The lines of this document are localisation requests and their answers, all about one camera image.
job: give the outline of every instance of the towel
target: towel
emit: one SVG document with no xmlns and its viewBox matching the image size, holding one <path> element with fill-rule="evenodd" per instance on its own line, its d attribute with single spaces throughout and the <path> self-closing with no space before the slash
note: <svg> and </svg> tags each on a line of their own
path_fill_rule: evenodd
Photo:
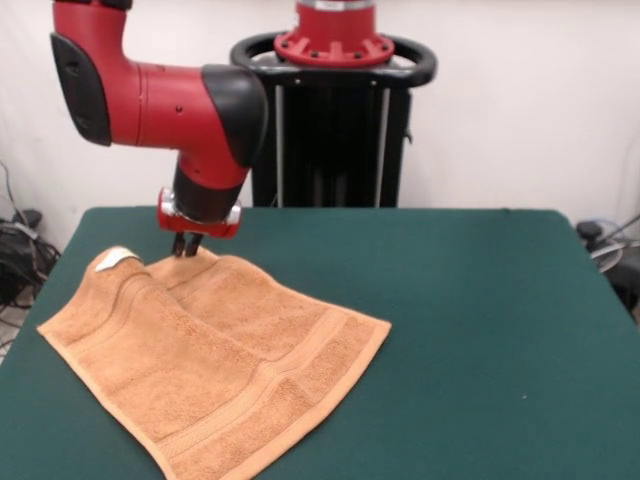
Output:
<svg viewBox="0 0 640 480">
<path fill-rule="evenodd" d="M 168 479 L 251 478 L 338 406 L 388 322 L 201 248 L 145 266 L 121 247 L 38 328 Z"/>
</svg>

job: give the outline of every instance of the towel edge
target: towel edge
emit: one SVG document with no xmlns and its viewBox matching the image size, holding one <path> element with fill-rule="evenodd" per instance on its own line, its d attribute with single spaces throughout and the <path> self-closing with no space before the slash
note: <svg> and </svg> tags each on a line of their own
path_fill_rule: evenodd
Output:
<svg viewBox="0 0 640 480">
<path fill-rule="evenodd" d="M 362 375 L 364 375 L 391 331 L 391 323 L 373 318 L 370 320 L 375 322 L 375 329 L 371 334 L 369 342 L 361 350 L 360 355 L 358 355 L 356 360 L 351 364 L 349 370 L 347 370 L 343 377 L 335 384 L 335 387 L 311 410 L 306 412 L 276 438 L 261 447 L 260 450 L 254 452 L 240 465 L 227 472 L 220 480 L 256 477 L 280 459 L 282 455 L 298 444 L 306 435 L 311 433 L 334 412 L 338 405 L 359 382 Z"/>
</svg>

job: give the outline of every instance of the green table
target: green table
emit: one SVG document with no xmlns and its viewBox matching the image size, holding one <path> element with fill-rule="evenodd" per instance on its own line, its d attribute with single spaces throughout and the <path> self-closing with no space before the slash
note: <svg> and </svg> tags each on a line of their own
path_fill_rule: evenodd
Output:
<svg viewBox="0 0 640 480">
<path fill-rule="evenodd" d="M 171 240 L 151 208 L 85 215 L 0 367 L 1 478 L 162 478 L 35 327 L 101 251 L 153 262 Z M 256 209 L 208 247 L 394 325 L 261 478 L 640 478 L 640 338 L 560 215 Z"/>
</svg>

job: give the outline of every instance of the white tag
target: white tag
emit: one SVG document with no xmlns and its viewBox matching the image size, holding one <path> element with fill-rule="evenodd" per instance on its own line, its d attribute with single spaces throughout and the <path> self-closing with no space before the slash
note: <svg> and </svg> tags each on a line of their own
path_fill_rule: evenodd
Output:
<svg viewBox="0 0 640 480">
<path fill-rule="evenodd" d="M 344 2 L 329 2 L 326 0 L 318 0 L 316 2 L 316 10 L 324 10 L 329 12 L 343 12 L 346 10 Z"/>
<path fill-rule="evenodd" d="M 115 267 L 125 258 L 135 258 L 142 261 L 140 257 L 138 257 L 131 250 L 124 247 L 116 247 L 111 249 L 111 251 L 107 253 L 105 259 L 96 267 L 96 272 L 104 272 L 105 270 L 109 270 L 110 268 Z"/>
</svg>

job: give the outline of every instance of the red robot arm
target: red robot arm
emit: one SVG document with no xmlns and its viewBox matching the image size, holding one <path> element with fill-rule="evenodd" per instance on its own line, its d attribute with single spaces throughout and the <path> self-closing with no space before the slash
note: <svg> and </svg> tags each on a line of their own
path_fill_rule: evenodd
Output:
<svg viewBox="0 0 640 480">
<path fill-rule="evenodd" d="M 267 99 L 260 81 L 232 66 L 134 62 L 122 51 L 132 0 L 55 0 L 52 46 L 79 133 L 100 144 L 179 150 L 161 227 L 228 236 L 234 205 L 262 145 Z"/>
</svg>

